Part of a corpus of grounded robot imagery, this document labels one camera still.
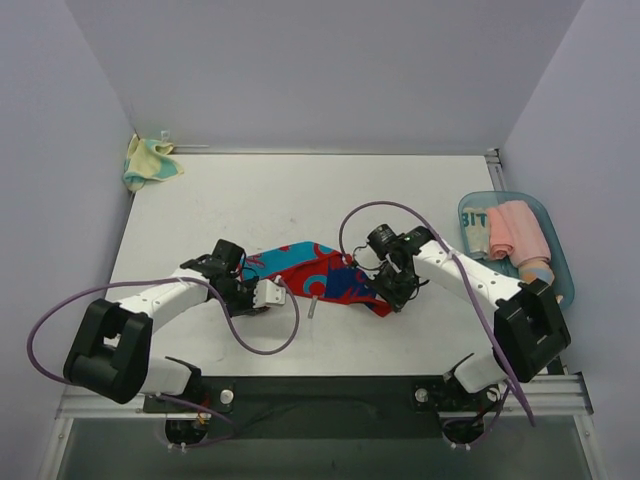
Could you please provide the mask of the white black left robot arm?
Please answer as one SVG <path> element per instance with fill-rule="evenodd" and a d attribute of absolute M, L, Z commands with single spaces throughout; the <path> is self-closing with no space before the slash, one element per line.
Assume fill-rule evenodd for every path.
<path fill-rule="evenodd" d="M 285 304 L 281 285 L 241 275 L 244 257 L 243 248 L 220 240 L 210 254 L 182 263 L 167 282 L 115 302 L 93 301 L 64 363 L 64 379 L 119 404 L 138 394 L 161 394 L 181 412 L 195 409 L 205 396 L 201 370 L 175 357 L 152 356 L 152 336 L 211 299 L 230 317 Z"/>

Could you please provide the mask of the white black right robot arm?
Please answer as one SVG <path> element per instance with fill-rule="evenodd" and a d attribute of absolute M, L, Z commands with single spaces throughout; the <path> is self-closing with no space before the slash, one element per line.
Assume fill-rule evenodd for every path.
<path fill-rule="evenodd" d="M 527 383 L 570 344 L 571 336 L 552 286 L 504 276 L 438 242 L 424 226 L 396 234 L 381 224 L 366 245 L 380 261 L 367 281 L 394 312 L 417 294 L 423 280 L 466 300 L 483 314 L 490 349 L 473 353 L 453 367 L 443 385 L 452 408 L 463 410 L 480 391 L 505 380 Z"/>

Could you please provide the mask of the red blue patterned towel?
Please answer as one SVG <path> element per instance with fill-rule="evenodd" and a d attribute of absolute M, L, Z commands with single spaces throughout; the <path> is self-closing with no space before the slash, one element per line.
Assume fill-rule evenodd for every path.
<path fill-rule="evenodd" d="M 248 255 L 240 278 L 275 280 L 280 276 L 296 296 L 352 305 L 363 304 L 379 317 L 392 312 L 367 284 L 360 269 L 348 266 L 340 251 L 311 241 Z"/>

